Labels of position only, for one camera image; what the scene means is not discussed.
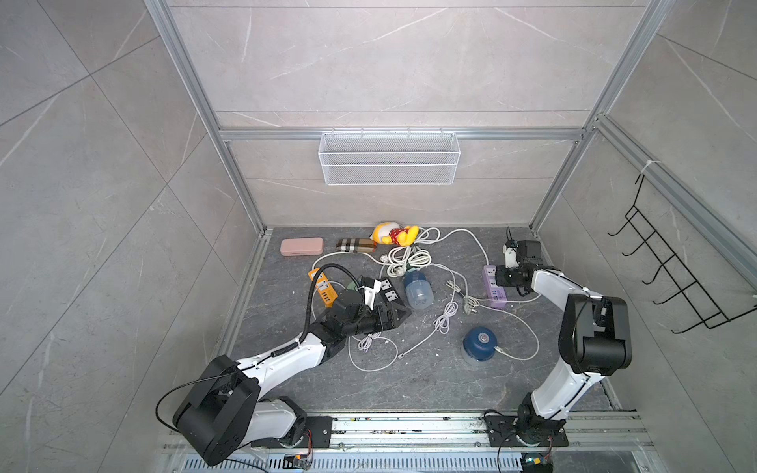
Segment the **blue meat grinder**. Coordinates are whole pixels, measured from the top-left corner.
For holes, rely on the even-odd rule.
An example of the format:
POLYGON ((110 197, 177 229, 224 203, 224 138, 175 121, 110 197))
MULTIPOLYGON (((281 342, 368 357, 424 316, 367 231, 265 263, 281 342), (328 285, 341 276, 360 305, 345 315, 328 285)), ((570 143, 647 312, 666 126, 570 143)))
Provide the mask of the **blue meat grinder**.
POLYGON ((491 360, 497 353, 498 341, 489 328, 479 326, 469 330, 462 341, 465 360, 471 365, 478 365, 491 360))
POLYGON ((433 305, 435 299, 433 289, 422 271, 406 273, 403 285, 407 303, 414 311, 424 311, 433 305))

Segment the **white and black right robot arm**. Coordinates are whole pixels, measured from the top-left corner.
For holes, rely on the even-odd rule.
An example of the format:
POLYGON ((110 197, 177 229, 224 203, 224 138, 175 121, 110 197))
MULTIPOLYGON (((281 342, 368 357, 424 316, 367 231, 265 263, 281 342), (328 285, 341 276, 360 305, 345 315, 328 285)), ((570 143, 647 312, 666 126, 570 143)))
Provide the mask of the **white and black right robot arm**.
POLYGON ((563 311, 558 336, 560 359, 543 384, 518 408, 515 438, 537 447, 556 437, 575 404, 595 385, 632 361, 627 303, 573 281, 543 263, 537 240, 508 238, 505 263, 496 267, 496 284, 522 296, 536 293, 563 311))

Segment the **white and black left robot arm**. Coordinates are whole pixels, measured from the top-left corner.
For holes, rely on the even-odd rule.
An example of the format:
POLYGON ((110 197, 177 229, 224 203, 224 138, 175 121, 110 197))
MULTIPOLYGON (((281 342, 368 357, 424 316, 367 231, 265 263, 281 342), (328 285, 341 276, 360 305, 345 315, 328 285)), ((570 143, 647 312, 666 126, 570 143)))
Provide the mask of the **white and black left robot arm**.
POLYGON ((396 329, 411 314, 390 279, 356 277, 340 264, 325 264, 311 278, 302 332, 256 356, 213 359, 198 380, 183 384, 187 395, 164 425, 182 435, 210 466, 260 441, 295 447, 307 439, 308 415, 290 398, 271 398, 269 392, 325 364, 351 337, 396 329), (346 275, 355 287, 338 293, 315 317, 313 299, 319 279, 329 269, 346 275))

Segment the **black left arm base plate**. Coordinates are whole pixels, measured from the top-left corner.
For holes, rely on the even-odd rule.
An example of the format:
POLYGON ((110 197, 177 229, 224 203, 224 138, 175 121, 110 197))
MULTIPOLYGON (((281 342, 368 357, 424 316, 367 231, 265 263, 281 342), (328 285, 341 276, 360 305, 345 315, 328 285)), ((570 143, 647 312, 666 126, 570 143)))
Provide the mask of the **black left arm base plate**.
POLYGON ((282 439, 259 439, 251 447, 269 447, 270 449, 304 449, 311 445, 315 449, 327 449, 332 436, 333 418, 328 416, 307 417, 297 421, 295 426, 282 439))

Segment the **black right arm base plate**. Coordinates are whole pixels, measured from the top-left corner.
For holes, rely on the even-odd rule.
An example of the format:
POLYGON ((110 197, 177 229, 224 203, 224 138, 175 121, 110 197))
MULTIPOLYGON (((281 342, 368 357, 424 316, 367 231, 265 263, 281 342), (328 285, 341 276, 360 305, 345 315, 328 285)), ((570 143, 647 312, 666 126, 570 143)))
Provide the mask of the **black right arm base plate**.
POLYGON ((565 420, 547 420, 538 416, 508 416, 486 410, 482 420, 491 447, 567 447, 565 420))

